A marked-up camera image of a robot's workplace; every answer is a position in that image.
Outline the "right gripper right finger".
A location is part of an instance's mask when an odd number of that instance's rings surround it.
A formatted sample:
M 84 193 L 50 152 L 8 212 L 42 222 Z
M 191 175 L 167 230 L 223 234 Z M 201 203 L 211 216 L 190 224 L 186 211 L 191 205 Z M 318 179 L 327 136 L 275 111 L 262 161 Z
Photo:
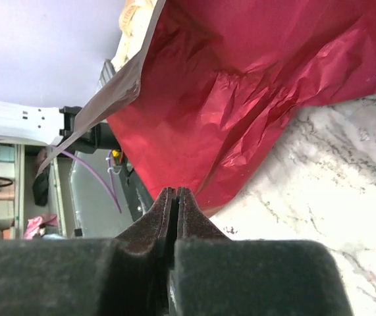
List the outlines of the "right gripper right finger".
M 351 315 L 328 249 L 311 240 L 227 238 L 178 191 L 171 292 L 177 315 Z

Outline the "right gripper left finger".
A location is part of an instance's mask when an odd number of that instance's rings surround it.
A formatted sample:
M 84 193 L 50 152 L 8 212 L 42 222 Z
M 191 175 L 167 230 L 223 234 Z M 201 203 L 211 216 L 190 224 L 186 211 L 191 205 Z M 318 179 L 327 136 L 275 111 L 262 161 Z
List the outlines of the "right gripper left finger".
M 166 315 L 175 198 L 114 238 L 0 240 L 0 315 Z

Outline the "beige printed ribbon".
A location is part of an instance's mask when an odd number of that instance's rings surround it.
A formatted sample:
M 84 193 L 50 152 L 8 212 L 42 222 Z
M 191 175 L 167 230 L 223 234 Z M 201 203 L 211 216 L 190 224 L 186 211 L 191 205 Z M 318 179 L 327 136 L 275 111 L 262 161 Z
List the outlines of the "beige printed ribbon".
M 119 16 L 122 36 L 116 55 L 111 60 L 116 71 L 141 49 L 156 4 L 155 0 L 125 1 L 124 9 Z

